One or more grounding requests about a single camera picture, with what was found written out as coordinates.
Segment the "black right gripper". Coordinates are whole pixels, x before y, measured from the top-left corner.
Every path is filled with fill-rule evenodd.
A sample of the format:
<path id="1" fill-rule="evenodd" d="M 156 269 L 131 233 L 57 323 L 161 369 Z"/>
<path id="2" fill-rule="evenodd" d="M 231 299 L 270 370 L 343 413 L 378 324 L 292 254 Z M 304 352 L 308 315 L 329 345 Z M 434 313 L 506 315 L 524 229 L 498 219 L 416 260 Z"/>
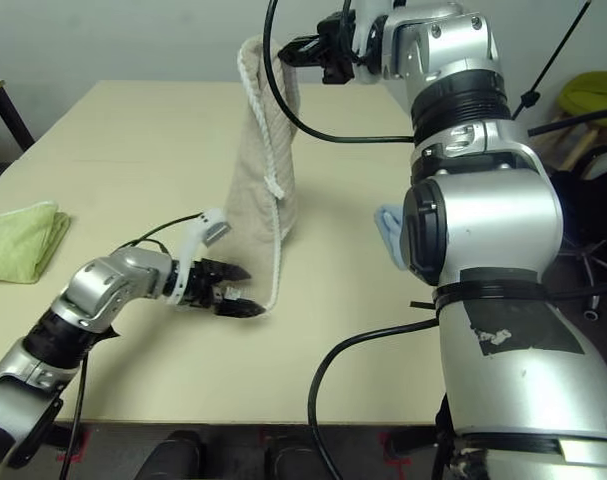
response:
<path id="1" fill-rule="evenodd" d="M 293 68 L 323 69 L 323 84 L 347 84 L 354 78 L 353 66 L 341 42 L 340 13 L 332 13 L 317 24 L 317 34 L 288 42 L 281 60 Z"/>

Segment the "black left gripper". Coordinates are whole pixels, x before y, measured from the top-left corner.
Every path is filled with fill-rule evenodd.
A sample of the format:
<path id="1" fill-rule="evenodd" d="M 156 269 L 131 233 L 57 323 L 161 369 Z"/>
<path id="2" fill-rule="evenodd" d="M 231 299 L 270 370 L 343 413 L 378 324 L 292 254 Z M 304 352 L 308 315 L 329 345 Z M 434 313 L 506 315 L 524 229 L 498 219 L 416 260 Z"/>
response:
<path id="1" fill-rule="evenodd" d="M 209 309 L 217 316 L 251 318 L 265 312 L 265 308 L 253 300 L 244 298 L 237 288 L 215 289 L 218 281 L 245 281 L 251 274 L 238 265 L 202 259 L 193 261 L 188 276 L 179 282 L 179 262 L 172 261 L 170 274 L 170 304 L 181 307 Z"/>

